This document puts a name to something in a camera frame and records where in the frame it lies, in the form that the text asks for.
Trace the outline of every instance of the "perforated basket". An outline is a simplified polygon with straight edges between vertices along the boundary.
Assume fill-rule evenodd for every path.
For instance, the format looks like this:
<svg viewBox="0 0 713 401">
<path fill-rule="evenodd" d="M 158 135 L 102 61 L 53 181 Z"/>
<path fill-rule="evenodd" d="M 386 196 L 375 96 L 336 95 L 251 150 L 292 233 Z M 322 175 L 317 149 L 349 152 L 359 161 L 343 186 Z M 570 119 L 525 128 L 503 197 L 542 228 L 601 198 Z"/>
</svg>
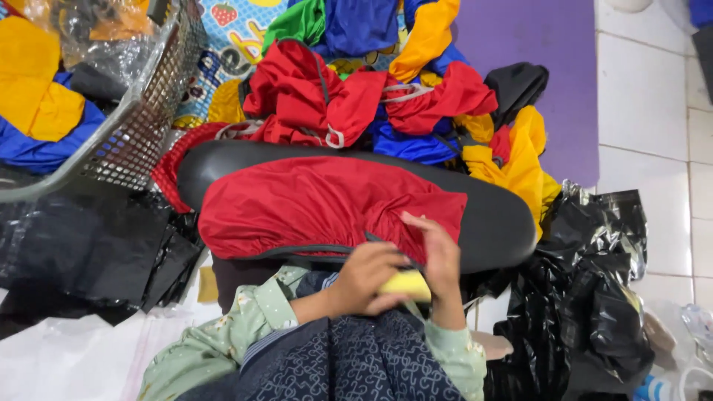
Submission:
<svg viewBox="0 0 713 401">
<path fill-rule="evenodd" d="M 37 199 L 87 179 L 146 188 L 206 42 L 194 0 L 180 0 L 164 27 L 139 79 L 117 109 L 57 171 L 30 185 L 13 186 L 11 177 L 16 173 L 0 166 L 3 187 L 11 188 L 0 189 L 0 202 Z"/>
</svg>

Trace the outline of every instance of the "person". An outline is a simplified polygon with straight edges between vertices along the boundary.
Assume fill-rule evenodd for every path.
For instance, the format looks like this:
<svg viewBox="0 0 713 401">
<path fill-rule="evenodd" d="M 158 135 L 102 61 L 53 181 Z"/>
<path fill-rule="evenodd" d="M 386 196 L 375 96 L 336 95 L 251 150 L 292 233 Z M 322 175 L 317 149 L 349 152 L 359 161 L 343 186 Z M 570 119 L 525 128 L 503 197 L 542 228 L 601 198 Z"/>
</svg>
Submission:
<svg viewBox="0 0 713 401">
<path fill-rule="evenodd" d="M 138 401 L 482 400 L 486 355 L 466 327 L 460 249 L 438 223 L 401 219 L 424 235 L 428 320 L 408 294 L 378 295 L 410 264 L 393 243 L 356 247 L 339 273 L 285 265 L 162 350 Z"/>
</svg>

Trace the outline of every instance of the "strawberry print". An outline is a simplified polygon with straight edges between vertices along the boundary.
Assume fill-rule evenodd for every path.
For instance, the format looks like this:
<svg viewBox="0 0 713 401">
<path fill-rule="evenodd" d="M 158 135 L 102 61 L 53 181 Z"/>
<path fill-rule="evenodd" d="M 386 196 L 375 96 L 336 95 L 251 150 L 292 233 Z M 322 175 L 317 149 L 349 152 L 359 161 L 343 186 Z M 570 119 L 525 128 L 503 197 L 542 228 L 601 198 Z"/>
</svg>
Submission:
<svg viewBox="0 0 713 401">
<path fill-rule="evenodd" d="M 220 26 L 226 26 L 237 18 L 237 10 L 227 3 L 214 5 L 210 8 L 210 14 Z"/>
</svg>

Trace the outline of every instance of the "navy patterned fabric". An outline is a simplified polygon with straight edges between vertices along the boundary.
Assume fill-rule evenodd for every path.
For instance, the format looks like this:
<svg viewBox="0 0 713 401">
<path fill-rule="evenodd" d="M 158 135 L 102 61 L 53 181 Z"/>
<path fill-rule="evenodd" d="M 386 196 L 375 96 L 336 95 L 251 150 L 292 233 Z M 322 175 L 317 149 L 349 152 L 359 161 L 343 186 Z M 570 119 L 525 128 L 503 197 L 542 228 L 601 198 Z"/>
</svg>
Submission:
<svg viewBox="0 0 713 401">
<path fill-rule="evenodd" d="M 308 273 L 296 295 L 315 293 L 335 278 Z M 251 346 L 251 358 L 239 372 L 178 400 L 463 399 L 427 348 L 423 323 L 405 309 L 375 318 L 324 318 L 263 340 Z"/>
</svg>

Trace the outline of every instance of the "green floral shirt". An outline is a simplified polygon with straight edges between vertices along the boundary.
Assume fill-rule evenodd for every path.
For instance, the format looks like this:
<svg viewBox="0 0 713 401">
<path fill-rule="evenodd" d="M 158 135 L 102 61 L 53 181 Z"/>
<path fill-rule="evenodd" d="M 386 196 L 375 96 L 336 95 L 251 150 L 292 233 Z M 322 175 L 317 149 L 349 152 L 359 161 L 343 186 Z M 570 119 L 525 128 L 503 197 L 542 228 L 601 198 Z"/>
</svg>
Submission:
<svg viewBox="0 0 713 401">
<path fill-rule="evenodd" d="M 283 266 L 265 284 L 237 289 L 230 312 L 200 327 L 188 328 L 158 353 L 146 368 L 138 401 L 171 401 L 184 392 L 240 368 L 247 348 L 274 330 L 297 325 L 289 302 L 309 270 Z M 407 305 L 417 317 L 412 303 Z M 445 330 L 424 322 L 426 345 L 468 401 L 483 399 L 486 355 L 468 329 Z"/>
</svg>

